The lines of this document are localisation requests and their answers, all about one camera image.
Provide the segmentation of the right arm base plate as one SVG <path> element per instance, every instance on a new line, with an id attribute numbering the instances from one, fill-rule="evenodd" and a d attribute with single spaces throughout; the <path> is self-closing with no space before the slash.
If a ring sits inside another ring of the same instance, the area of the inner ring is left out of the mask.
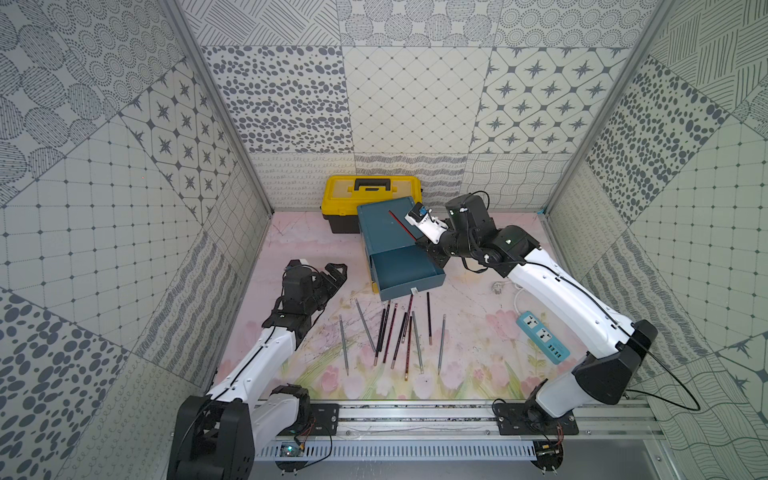
<path id="1" fill-rule="evenodd" d="M 547 437 L 579 434 L 579 427 L 572 411 L 559 418 L 552 418 L 535 404 L 507 403 L 496 399 L 491 409 L 499 434 L 502 436 L 542 435 Z"/>

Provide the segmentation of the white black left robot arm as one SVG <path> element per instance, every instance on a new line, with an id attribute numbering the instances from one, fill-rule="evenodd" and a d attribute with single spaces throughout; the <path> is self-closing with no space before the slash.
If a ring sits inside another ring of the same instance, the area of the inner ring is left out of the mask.
<path id="1" fill-rule="evenodd" d="M 306 388 L 268 385 L 347 278 L 342 263 L 323 270 L 300 259 L 287 264 L 281 294 L 254 347 L 224 380 L 203 396 L 188 397 L 179 408 L 167 478 L 247 479 L 257 453 L 282 434 L 292 438 L 282 468 L 310 466 L 308 438 L 332 435 L 334 425 L 315 416 Z"/>

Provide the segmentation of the yellow black toolbox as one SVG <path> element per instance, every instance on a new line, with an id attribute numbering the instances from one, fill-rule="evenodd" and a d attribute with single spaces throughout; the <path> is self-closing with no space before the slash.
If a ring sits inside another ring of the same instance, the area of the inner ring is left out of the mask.
<path id="1" fill-rule="evenodd" d="M 321 211 L 333 234 L 358 234 L 360 205 L 411 197 L 422 200 L 422 186 L 415 176 L 333 175 L 325 186 Z"/>

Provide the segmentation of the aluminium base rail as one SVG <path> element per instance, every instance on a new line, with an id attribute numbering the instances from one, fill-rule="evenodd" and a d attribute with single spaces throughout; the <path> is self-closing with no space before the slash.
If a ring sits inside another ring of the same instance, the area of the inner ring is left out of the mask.
<path id="1" fill-rule="evenodd" d="M 492 400 L 340 401 L 336 440 L 551 439 L 499 434 Z M 614 406 L 591 403 L 572 410 L 578 435 L 566 440 L 662 440 L 660 423 L 643 400 Z"/>

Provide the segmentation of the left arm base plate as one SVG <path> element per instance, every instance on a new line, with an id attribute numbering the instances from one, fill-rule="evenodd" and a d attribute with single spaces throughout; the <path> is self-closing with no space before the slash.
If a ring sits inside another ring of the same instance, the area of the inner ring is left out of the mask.
<path id="1" fill-rule="evenodd" d="M 335 436 L 338 429 L 341 405 L 338 403 L 311 403 L 307 408 L 305 437 Z"/>

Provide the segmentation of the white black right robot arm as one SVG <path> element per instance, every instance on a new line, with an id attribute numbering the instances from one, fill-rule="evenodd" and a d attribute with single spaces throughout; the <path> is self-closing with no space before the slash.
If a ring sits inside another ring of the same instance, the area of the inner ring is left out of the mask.
<path id="1" fill-rule="evenodd" d="M 422 204 L 406 220 L 421 232 L 417 243 L 439 267 L 456 257 L 476 261 L 523 287 L 555 313 L 580 339 L 585 357 L 570 370 L 537 386 L 526 401 L 528 416 L 554 420 L 592 401 L 615 405 L 642 365 L 658 331 L 633 321 L 582 287 L 526 230 L 499 228 L 485 201 L 464 194 L 446 205 L 440 220 Z"/>

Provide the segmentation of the grey pencil far left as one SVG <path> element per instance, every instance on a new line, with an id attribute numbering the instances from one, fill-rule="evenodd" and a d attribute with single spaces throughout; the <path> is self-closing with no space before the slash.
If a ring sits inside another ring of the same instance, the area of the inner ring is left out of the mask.
<path id="1" fill-rule="evenodd" d="M 340 339 L 341 339 L 341 349 L 342 349 L 342 356 L 343 356 L 343 362 L 344 362 L 344 370 L 346 376 L 350 375 L 350 366 L 349 366 L 349 357 L 348 357 L 348 345 L 347 345 L 347 338 L 345 334 L 345 327 L 344 322 L 341 316 L 339 317 L 339 331 L 340 331 Z"/>

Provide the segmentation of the grey pencil middle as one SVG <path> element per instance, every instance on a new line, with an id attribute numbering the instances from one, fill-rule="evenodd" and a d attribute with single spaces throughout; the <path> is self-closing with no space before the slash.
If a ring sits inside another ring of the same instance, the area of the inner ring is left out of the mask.
<path id="1" fill-rule="evenodd" d="M 411 323 L 412 323 L 412 328 L 413 328 L 414 341 L 415 341 L 415 345 L 416 345 L 416 352 L 417 352 L 419 371 L 420 371 L 420 373 L 423 374 L 424 373 L 423 356 L 422 356 L 421 342 L 420 342 L 420 337 L 419 337 L 418 322 L 417 322 L 415 311 L 411 312 Z"/>

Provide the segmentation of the teal drawer cabinet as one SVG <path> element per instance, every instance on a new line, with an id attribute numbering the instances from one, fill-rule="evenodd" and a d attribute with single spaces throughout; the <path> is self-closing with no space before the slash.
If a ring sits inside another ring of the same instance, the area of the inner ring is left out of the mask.
<path id="1" fill-rule="evenodd" d="M 389 216 L 388 210 L 394 211 L 397 216 L 404 221 L 406 214 L 414 206 L 414 200 L 411 197 L 398 198 L 378 203 L 360 205 L 358 210 L 358 220 L 360 232 L 363 236 L 365 252 L 368 260 L 373 254 L 395 250 L 408 246 L 417 246 L 405 232 L 395 224 Z M 411 231 L 418 237 L 420 233 L 412 226 Z"/>

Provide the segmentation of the black pencil cluster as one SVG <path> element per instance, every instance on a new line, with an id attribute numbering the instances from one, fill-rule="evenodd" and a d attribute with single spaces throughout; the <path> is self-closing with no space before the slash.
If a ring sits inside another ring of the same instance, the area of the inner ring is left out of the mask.
<path id="1" fill-rule="evenodd" d="M 376 350 L 375 350 L 374 363 L 373 363 L 374 366 L 377 366 L 380 353 L 383 350 L 383 342 L 384 342 L 384 336 L 386 333 L 386 327 L 389 319 L 390 308 L 391 308 L 391 300 L 387 302 L 386 306 L 381 312 L 382 316 L 381 316 L 378 338 L 376 343 Z"/>
<path id="2" fill-rule="evenodd" d="M 409 313 L 408 313 L 408 311 L 405 311 L 404 314 L 403 314 L 403 318 L 402 318 L 402 322 L 401 322 L 401 325 L 400 325 L 399 333 L 398 333 L 398 335 L 397 335 L 397 337 L 395 339 L 395 348 L 394 348 L 393 356 L 392 356 L 391 363 L 390 363 L 390 369 L 392 369 L 392 370 L 394 370 L 395 363 L 396 363 L 397 356 L 398 356 L 398 352 L 399 352 L 399 349 L 400 349 L 400 344 L 402 342 L 403 335 L 406 332 L 406 327 L 407 327 L 408 319 L 409 319 Z"/>

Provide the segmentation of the black pencil left cluster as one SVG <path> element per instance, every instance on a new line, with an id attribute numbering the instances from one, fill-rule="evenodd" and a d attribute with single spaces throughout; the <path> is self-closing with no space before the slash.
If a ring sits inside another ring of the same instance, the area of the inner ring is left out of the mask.
<path id="1" fill-rule="evenodd" d="M 391 300 L 387 302 L 386 306 L 381 312 L 382 316 L 381 316 L 378 338 L 376 343 L 376 350 L 375 350 L 374 363 L 373 363 L 374 366 L 377 366 L 380 353 L 383 350 L 383 342 L 384 342 L 384 336 L 386 333 L 386 327 L 389 319 L 390 308 L 391 308 Z"/>

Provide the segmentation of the teal power strip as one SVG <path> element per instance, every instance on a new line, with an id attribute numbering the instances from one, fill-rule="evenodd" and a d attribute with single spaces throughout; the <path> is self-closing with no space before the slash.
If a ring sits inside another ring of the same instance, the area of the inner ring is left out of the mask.
<path id="1" fill-rule="evenodd" d="M 516 323 L 553 364 L 559 365 L 570 357 L 567 347 L 532 312 L 522 313 Z"/>

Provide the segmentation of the grey pencil right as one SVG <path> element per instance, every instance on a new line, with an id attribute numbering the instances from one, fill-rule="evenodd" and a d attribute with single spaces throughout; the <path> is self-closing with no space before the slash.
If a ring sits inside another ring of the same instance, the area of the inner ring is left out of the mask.
<path id="1" fill-rule="evenodd" d="M 441 322 L 441 332 L 440 332 L 440 342 L 439 342 L 439 350 L 438 350 L 438 363 L 437 363 L 437 374 L 440 376 L 442 371 L 442 364 L 443 364 L 443 357 L 444 357 L 444 345 L 445 345 L 445 339 L 446 339 L 446 324 L 447 324 L 447 314 L 442 315 L 442 322 Z"/>

